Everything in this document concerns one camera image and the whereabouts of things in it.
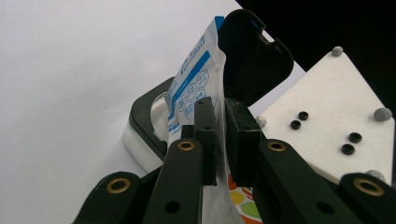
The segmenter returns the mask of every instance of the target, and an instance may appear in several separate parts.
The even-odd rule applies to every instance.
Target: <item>white plastic bag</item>
[[[216,17],[180,67],[165,102],[169,109],[168,146],[180,138],[182,125],[193,124],[194,102],[210,96],[219,133],[217,185],[205,186],[202,223],[244,223],[231,202],[228,191],[228,164],[225,152],[223,68],[225,54],[218,46],[218,29],[223,17]]]

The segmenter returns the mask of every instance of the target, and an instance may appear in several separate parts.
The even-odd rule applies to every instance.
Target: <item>brass insert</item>
[[[129,179],[120,177],[110,181],[110,183],[107,184],[106,189],[111,194],[118,194],[118,193],[123,193],[130,186],[131,186],[131,181],[129,181]]]
[[[278,142],[270,142],[268,143],[268,147],[273,151],[284,151],[286,149],[286,147],[283,146],[283,144]]]
[[[353,180],[353,184],[357,189],[375,197],[380,197],[385,193],[381,186],[368,179],[356,178]]]
[[[185,141],[177,144],[177,147],[180,150],[190,151],[194,148],[194,143]]]

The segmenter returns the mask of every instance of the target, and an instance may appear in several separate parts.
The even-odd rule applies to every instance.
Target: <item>white mounting plate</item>
[[[265,136],[290,143],[320,175],[338,184],[348,173],[377,170],[390,185],[394,119],[376,121],[374,112],[384,105],[345,53],[325,55],[288,91],[261,113],[267,120]],[[301,128],[290,123],[306,111]],[[360,133],[361,142],[348,140]],[[355,147],[345,155],[343,144]]]

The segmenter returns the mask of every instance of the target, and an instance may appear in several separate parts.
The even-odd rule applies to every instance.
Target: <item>black screw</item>
[[[305,111],[301,111],[299,114],[298,114],[298,119],[300,119],[300,120],[307,120],[308,119],[308,113],[306,113]]]
[[[344,144],[341,150],[346,155],[352,155],[355,152],[355,148],[350,144]]]
[[[361,141],[361,135],[359,133],[351,133],[348,139],[352,143],[359,143]]]
[[[301,127],[301,123],[300,123],[300,121],[298,121],[298,120],[294,120],[294,121],[291,122],[290,127],[291,127],[293,130],[299,130],[300,127]]]

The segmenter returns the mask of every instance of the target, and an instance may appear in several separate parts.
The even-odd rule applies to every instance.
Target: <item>screw hole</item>
[[[326,214],[329,214],[329,215],[334,214],[334,209],[333,209],[330,205],[328,205],[327,203],[318,202],[318,203],[317,203],[317,208],[318,208],[318,209],[320,210],[320,212],[322,212],[322,213],[326,213]]]
[[[372,196],[379,197],[385,193],[381,186],[368,179],[356,178],[353,180],[353,184],[360,191]]]
[[[180,204],[177,202],[170,202],[165,205],[165,212],[174,214],[180,210]]]
[[[283,151],[286,149],[285,146],[283,146],[282,144],[277,143],[277,142],[272,142],[272,143],[268,144],[268,147],[270,149],[272,149],[273,151]]]
[[[106,190],[111,194],[123,193],[131,186],[131,182],[127,178],[117,178],[107,184]]]
[[[177,144],[178,149],[184,150],[184,151],[189,151],[194,148],[194,143],[192,142],[181,142]]]

